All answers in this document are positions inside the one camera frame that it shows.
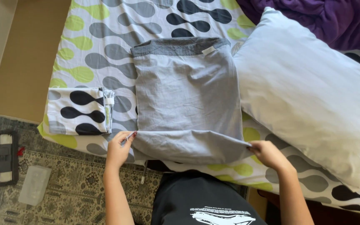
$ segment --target tag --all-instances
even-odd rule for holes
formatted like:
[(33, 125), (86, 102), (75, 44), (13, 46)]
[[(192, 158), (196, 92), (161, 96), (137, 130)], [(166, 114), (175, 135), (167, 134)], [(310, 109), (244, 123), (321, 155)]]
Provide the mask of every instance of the tag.
[(115, 98), (106, 98), (106, 99), (105, 99), (105, 104), (106, 104), (106, 105), (113, 105), (113, 104), (115, 104)]
[(244, 44), (243, 41), (237, 41), (237, 43), (231, 49), (231, 55), (234, 56), (241, 48), (241, 46), (243, 46), (243, 44)]
[(207, 55), (207, 54), (213, 52), (214, 50), (216, 50), (216, 49), (215, 49), (213, 46), (211, 46), (211, 47), (209, 47), (209, 48), (207, 48), (207, 49), (205, 49), (205, 50), (202, 50), (202, 53), (203, 53), (204, 55)]

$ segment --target bed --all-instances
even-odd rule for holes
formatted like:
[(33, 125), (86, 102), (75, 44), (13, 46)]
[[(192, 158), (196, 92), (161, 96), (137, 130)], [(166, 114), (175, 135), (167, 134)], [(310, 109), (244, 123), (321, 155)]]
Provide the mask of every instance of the bed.
[[(130, 48), (153, 38), (219, 36), (244, 42), (255, 25), (235, 0), (73, 0), (59, 43), (50, 87), (99, 87), (115, 91), (113, 133), (70, 136), (49, 133), (46, 111), (38, 127), (47, 140), (105, 156), (107, 141), (120, 130), (137, 130), (135, 79)], [(360, 51), (346, 53), (360, 63)], [(360, 211), (352, 193), (328, 171), (243, 113), (245, 141), (272, 141), (298, 171), (307, 199)], [(128, 161), (134, 161), (129, 155)], [(279, 192), (276, 173), (254, 156), (229, 164), (195, 166), (163, 162), (173, 171), (196, 169), (223, 181)]]

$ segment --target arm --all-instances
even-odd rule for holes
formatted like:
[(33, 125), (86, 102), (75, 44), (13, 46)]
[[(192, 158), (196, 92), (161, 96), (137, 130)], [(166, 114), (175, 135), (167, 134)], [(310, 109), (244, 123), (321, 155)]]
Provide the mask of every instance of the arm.
[(127, 159), (136, 133), (122, 147), (121, 142), (129, 134), (130, 131), (121, 131), (108, 143), (104, 171), (107, 225), (134, 225), (126, 194), (119, 179), (119, 169)]
[(267, 167), (274, 169), (279, 177), (280, 213), (283, 225), (313, 225), (307, 208), (297, 170), (270, 141), (251, 141), (250, 148)]

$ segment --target rug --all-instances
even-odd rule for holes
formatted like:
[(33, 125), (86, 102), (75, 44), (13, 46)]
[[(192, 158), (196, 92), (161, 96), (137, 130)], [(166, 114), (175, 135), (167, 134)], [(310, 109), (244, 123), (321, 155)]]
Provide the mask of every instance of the rug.
[[(44, 140), (37, 124), (0, 116), (0, 131), (5, 129), (18, 132), (19, 147), (25, 151), (19, 157), (17, 185), (0, 187), (0, 225), (105, 224), (105, 158)], [(27, 169), (32, 165), (52, 169), (44, 199), (36, 206), (18, 202)], [(134, 221), (149, 225), (162, 173), (148, 170), (142, 185), (143, 169), (123, 165), (120, 180)], [(239, 186), (238, 192), (245, 196), (246, 188)]]

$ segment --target white graphic print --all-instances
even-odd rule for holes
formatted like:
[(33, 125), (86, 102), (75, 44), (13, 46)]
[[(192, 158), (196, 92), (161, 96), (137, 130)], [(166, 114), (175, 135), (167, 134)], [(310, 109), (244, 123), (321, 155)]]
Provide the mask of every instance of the white graphic print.
[(194, 213), (190, 214), (194, 219), (209, 225), (248, 225), (255, 221), (255, 218), (247, 216), (251, 214), (246, 211), (236, 211), (232, 209), (207, 206), (202, 209), (190, 210), (194, 211)]

